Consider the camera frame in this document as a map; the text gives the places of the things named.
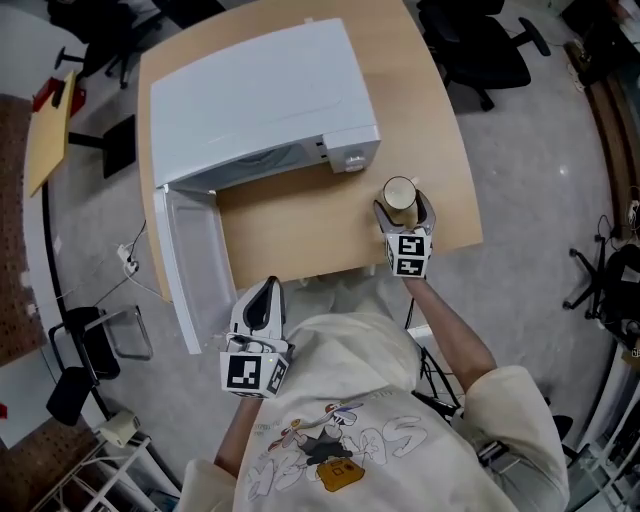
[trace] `white t-shirt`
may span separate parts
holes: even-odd
[[[237,482],[192,461],[179,511],[566,507],[557,430],[524,368],[500,368],[475,382],[456,431],[410,394],[416,348],[392,320],[322,315],[289,341],[297,346],[294,362],[278,398],[262,403]],[[478,463],[476,450],[491,440],[521,459],[503,475]]]

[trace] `cartoon graphic print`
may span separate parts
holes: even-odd
[[[262,470],[257,467],[249,470],[247,498],[253,500],[266,496],[272,487],[283,491],[295,484],[303,473],[310,482],[322,481],[327,491],[336,492],[362,479],[367,459],[377,465],[387,463],[385,441],[406,439],[404,445],[392,453],[400,458],[426,439],[426,430],[413,425],[421,418],[404,416],[387,421],[382,433],[375,428],[362,430],[356,442],[344,434],[343,427],[356,423],[358,417],[353,411],[362,405],[349,401],[331,403],[325,407],[325,414],[312,422],[293,420],[281,432],[282,437],[267,449],[264,457],[269,457],[269,460]],[[317,438],[304,433],[321,425],[322,431]]]

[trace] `pegboard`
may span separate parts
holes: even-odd
[[[51,418],[10,450],[0,446],[0,510],[29,510],[96,444],[83,420],[67,427]]]
[[[22,233],[22,183],[31,104],[0,95],[0,366],[45,343],[31,289],[20,274],[27,269]]]

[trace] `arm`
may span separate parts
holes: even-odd
[[[442,355],[466,393],[475,381],[496,368],[491,352],[425,280],[405,278],[404,284],[422,311]]]
[[[243,398],[213,463],[238,478],[240,464],[262,400]]]

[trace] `white cord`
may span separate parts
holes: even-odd
[[[122,271],[124,272],[124,275],[127,276],[127,279],[129,281],[131,281],[133,284],[138,285],[140,288],[142,288],[143,290],[147,290],[149,293],[153,293],[156,297],[161,298],[163,301],[168,302],[169,304],[171,304],[171,301],[165,299],[162,295],[160,295],[157,291],[152,290],[151,288],[147,288],[145,285],[139,283],[138,281],[136,281],[133,277],[131,277],[133,274],[129,274],[127,272],[127,266],[126,265],[122,265]]]
[[[102,258],[100,260],[100,262],[95,266],[95,268],[91,271],[91,273],[89,275],[87,275],[82,281],[80,281],[79,284],[77,284],[76,286],[71,288],[71,290],[68,290],[68,291],[64,292],[62,295],[58,295],[53,300],[47,301],[44,304],[41,304],[40,306],[35,306],[35,304],[34,304],[34,307],[36,308],[35,311],[38,311],[40,308],[42,308],[42,307],[44,307],[44,306],[46,306],[48,304],[52,304],[53,302],[57,301],[58,299],[62,299],[63,297],[66,297],[70,293],[75,292],[81,286],[84,286],[85,284],[87,284],[87,279],[89,277],[93,276],[98,271],[98,269],[100,268],[100,265],[102,265],[106,259],[107,259],[106,257]]]
[[[142,232],[140,233],[140,235],[138,236],[138,238],[140,238],[140,237],[141,237],[142,235],[144,235],[146,232],[147,232],[147,230],[146,230],[146,229],[145,229],[144,231],[142,231]],[[128,244],[123,245],[123,247],[124,247],[125,249],[128,249],[129,247],[131,247],[131,246],[132,246],[133,244],[135,244],[135,243],[136,243],[136,240],[134,240],[133,242],[129,242]],[[112,243],[111,245],[112,245],[112,246],[114,246],[114,247],[120,247],[122,244],[113,244],[113,243]]]

